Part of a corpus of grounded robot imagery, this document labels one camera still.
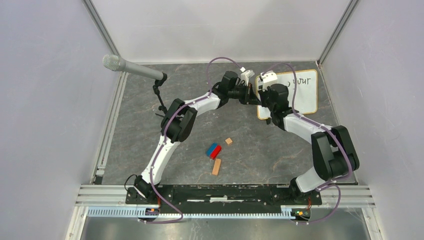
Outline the white whiteboard wooden frame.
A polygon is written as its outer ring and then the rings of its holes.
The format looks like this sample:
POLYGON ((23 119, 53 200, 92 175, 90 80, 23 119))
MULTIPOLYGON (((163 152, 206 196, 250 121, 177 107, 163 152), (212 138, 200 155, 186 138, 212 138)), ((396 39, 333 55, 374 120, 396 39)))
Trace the white whiteboard wooden frame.
POLYGON ((318 109, 318 72, 315 69, 296 72, 297 88, 291 71, 276 74, 277 83, 288 87, 288 106, 301 114, 313 114, 318 109))

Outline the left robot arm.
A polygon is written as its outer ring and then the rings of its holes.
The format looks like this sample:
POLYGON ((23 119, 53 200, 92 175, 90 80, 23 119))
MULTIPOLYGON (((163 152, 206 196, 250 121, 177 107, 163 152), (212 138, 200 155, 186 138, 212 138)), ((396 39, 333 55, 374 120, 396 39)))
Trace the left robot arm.
POLYGON ((227 71, 221 81, 214 84, 204 95, 191 100, 177 98, 172 102, 161 121, 158 145, 147 167, 134 181, 134 188, 140 200, 145 204, 156 200, 155 187, 161 182, 165 167, 176 148, 191 134, 198 116, 219 109, 230 99, 239 100, 245 105, 258 103, 249 82, 253 76, 252 70, 243 69, 240 75, 227 71))

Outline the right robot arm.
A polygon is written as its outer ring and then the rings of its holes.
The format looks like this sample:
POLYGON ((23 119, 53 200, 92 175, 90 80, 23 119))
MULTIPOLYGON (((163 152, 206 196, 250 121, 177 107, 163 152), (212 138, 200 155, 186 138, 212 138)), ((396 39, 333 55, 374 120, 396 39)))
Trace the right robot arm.
POLYGON ((288 87, 276 83, 259 90, 261 105, 270 111, 270 121, 311 145, 313 166, 290 182, 289 199, 302 204, 309 192, 323 190, 337 180, 349 178, 360 167, 350 133, 345 126, 313 121, 289 106, 288 87))

